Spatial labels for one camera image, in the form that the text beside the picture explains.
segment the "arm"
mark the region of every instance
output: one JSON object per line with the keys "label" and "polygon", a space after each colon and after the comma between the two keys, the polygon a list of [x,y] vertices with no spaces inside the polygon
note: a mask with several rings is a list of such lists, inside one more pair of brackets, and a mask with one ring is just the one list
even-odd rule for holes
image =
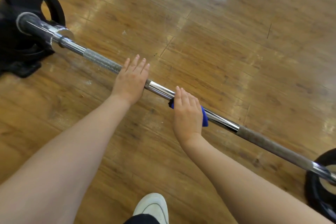
{"label": "arm", "polygon": [[331,223],[307,205],[212,147],[202,136],[197,98],[176,87],[174,133],[240,224]]}
{"label": "arm", "polygon": [[111,96],[49,141],[0,186],[0,223],[73,223],[106,146],[142,95],[149,64],[127,59]]}

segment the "blue cloth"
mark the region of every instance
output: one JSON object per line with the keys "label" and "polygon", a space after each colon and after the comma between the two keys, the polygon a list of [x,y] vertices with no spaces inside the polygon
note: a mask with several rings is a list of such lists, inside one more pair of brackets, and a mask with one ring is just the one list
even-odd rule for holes
{"label": "blue cloth", "polygon": [[[168,103],[169,107],[174,109],[174,99],[171,99]],[[203,123],[202,123],[202,126],[203,127],[207,127],[209,124],[208,124],[208,116],[207,114],[205,113],[205,110],[204,108],[202,107],[202,112],[203,112]]]}

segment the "hand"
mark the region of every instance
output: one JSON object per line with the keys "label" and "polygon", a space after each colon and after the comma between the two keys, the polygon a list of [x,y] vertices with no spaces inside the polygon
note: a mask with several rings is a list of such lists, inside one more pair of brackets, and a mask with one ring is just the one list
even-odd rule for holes
{"label": "hand", "polygon": [[145,65],[146,59],[138,64],[139,58],[137,55],[131,64],[129,58],[125,61],[111,93],[112,97],[127,101],[130,106],[141,98],[149,74],[149,64]]}
{"label": "hand", "polygon": [[196,97],[176,86],[174,98],[174,134],[181,145],[201,135],[203,113]]}

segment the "shoe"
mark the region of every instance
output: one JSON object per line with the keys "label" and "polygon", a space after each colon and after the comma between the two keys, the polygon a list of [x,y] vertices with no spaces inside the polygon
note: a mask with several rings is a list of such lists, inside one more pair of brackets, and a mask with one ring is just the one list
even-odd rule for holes
{"label": "shoe", "polygon": [[169,224],[167,203],[159,193],[150,193],[140,200],[133,216],[141,213],[152,215],[160,224]]}

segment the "forearm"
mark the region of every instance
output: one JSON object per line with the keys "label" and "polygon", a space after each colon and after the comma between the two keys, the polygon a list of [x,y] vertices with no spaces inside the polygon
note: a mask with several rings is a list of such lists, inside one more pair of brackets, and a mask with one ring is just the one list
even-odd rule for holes
{"label": "forearm", "polygon": [[41,205],[56,204],[58,198],[69,199],[72,207],[77,207],[129,107],[127,102],[110,97],[42,147],[0,186],[0,216],[10,220],[11,212],[17,215],[24,211],[27,221],[29,212],[38,215]]}
{"label": "forearm", "polygon": [[200,135],[182,147],[215,186],[239,224],[331,223],[216,150]]}

